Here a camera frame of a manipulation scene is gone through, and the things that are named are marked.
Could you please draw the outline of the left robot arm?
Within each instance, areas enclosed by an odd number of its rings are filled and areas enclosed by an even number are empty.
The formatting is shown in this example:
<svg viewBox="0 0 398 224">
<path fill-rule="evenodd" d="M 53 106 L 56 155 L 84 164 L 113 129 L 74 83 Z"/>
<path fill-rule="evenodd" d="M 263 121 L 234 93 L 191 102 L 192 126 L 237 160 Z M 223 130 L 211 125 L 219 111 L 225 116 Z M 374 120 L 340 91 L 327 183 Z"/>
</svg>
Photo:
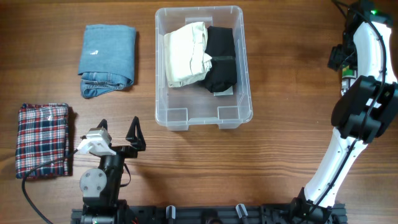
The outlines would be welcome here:
<svg viewBox="0 0 398 224">
<path fill-rule="evenodd" d="M 97 168 L 87 170 L 80 178 L 83 210 L 72 212 L 72 223 L 138 222 L 127 201 L 119 199 L 119 190 L 128 185 L 121 182 L 123 173 L 129 172 L 125 160 L 135 159 L 138 152 L 146 149 L 139 118 L 134 117 L 132 120 L 126 134 L 126 140 L 129 142 L 127 146 L 113 146 L 111 140 L 105 119 L 82 137 L 78 153 L 97 156 L 100 162 Z"/>
</svg>

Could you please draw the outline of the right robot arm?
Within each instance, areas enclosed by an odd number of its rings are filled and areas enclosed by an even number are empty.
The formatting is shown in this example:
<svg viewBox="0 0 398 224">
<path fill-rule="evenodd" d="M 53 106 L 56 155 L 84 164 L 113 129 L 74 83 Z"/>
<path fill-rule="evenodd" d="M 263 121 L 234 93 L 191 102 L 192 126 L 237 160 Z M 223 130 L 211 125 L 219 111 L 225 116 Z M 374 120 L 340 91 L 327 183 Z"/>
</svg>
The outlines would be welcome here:
<svg viewBox="0 0 398 224">
<path fill-rule="evenodd" d="M 328 67 L 340 71 L 341 98 L 331 125 L 333 134 L 318 170 L 289 204 L 271 206 L 274 222 L 342 223 L 335 198 L 357 157 L 384 134 L 397 115 L 397 78 L 391 65 L 392 18 L 372 1 L 334 1 L 346 20 L 343 42 L 332 48 Z"/>
</svg>

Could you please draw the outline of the cream cloth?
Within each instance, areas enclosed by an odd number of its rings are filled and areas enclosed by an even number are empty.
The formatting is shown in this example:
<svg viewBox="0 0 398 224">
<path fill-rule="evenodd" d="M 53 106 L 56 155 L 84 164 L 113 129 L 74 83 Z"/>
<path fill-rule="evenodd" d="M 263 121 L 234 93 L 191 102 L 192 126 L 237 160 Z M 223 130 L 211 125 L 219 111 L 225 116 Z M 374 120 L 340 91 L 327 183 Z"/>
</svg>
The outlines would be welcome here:
<svg viewBox="0 0 398 224">
<path fill-rule="evenodd" d="M 208 30 L 204 22 L 192 22 L 164 35 L 165 74 L 170 88 L 205 79 L 212 56 L 205 50 Z"/>
</svg>

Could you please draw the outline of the black garment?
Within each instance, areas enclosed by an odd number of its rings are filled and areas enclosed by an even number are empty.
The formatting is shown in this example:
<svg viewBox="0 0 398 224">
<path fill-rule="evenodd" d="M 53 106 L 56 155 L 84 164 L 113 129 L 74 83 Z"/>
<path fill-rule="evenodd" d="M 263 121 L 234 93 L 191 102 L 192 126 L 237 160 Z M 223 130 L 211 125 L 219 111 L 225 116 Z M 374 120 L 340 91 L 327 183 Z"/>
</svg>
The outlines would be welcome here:
<svg viewBox="0 0 398 224">
<path fill-rule="evenodd" d="M 237 83 L 233 30 L 209 26 L 207 31 L 205 53 L 211 56 L 212 67 L 202 84 L 211 93 L 223 92 Z"/>
</svg>

